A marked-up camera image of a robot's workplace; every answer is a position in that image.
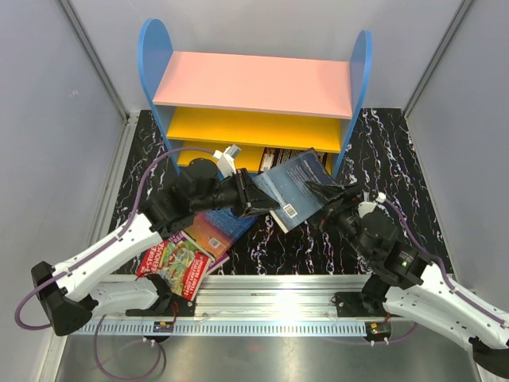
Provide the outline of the black Treehouse book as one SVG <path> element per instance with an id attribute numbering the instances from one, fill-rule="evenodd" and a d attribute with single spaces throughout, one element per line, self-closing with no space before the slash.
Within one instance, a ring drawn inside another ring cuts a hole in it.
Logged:
<path id="1" fill-rule="evenodd" d="M 334 178 L 328 153 L 319 153 L 313 148 L 290 150 L 266 148 L 258 167 L 263 181 L 316 181 L 331 184 Z"/>

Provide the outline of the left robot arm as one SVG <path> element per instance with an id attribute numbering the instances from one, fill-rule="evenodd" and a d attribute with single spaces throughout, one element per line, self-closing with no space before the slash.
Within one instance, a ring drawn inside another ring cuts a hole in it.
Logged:
<path id="1" fill-rule="evenodd" d="M 56 335 L 66 336 L 105 314 L 166 314 L 173 292 L 156 272 L 124 283 L 104 279 L 142 251 L 189 227 L 200 212 L 228 209 L 234 216 L 248 217 L 279 207 L 245 169 L 220 177 L 213 161 L 191 161 L 102 240 L 64 262 L 40 262 L 32 268 L 35 293 L 48 326 Z"/>

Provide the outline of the Nineteen Eighty-Four grey-blue book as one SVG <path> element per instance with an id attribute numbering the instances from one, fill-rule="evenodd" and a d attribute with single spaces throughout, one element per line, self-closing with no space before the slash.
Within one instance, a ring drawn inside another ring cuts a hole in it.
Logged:
<path id="1" fill-rule="evenodd" d="M 324 202 L 308 187 L 310 182 L 336 184 L 313 148 L 254 178 L 254 183 L 280 204 L 270 214 L 283 232 L 293 230 L 324 207 Z"/>

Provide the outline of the Jane Eyre blue orange book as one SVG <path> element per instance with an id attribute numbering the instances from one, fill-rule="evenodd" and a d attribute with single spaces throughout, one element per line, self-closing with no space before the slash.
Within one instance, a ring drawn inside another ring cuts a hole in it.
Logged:
<path id="1" fill-rule="evenodd" d="M 184 231 L 200 248 L 219 259 L 257 219 L 234 216 L 229 209 L 200 212 Z"/>

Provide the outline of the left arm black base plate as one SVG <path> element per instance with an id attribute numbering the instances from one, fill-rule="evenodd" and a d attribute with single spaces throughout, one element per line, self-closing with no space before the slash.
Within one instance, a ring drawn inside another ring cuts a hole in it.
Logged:
<path id="1" fill-rule="evenodd" d="M 128 317 L 193 317 L 196 310 L 196 301 L 188 300 L 172 294 L 171 297 L 159 298 L 151 307 L 146 309 L 129 309 L 125 312 Z"/>

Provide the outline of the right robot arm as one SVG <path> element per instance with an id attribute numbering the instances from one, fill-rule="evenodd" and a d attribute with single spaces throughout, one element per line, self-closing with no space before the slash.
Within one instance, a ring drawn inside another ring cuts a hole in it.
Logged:
<path id="1" fill-rule="evenodd" d="M 384 193 L 361 201 L 358 185 L 307 188 L 323 207 L 312 216 L 319 229 L 338 231 L 371 269 L 359 294 L 364 313 L 410 319 L 465 349 L 483 369 L 508 377 L 508 313 L 448 276 L 443 260 L 414 241 L 406 244 L 384 212 Z"/>

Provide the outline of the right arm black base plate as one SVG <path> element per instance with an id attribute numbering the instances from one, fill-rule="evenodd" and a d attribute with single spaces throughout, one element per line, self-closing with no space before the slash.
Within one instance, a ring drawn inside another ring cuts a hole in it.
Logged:
<path id="1" fill-rule="evenodd" d="M 409 319 L 410 313 L 387 305 L 389 293 L 392 291 L 393 288 L 389 288 L 385 294 L 381 294 L 374 300 L 370 300 L 361 292 L 339 291 L 330 298 L 330 302 L 335 306 L 338 318 L 372 318 L 375 321 L 383 321 L 390 316 Z"/>

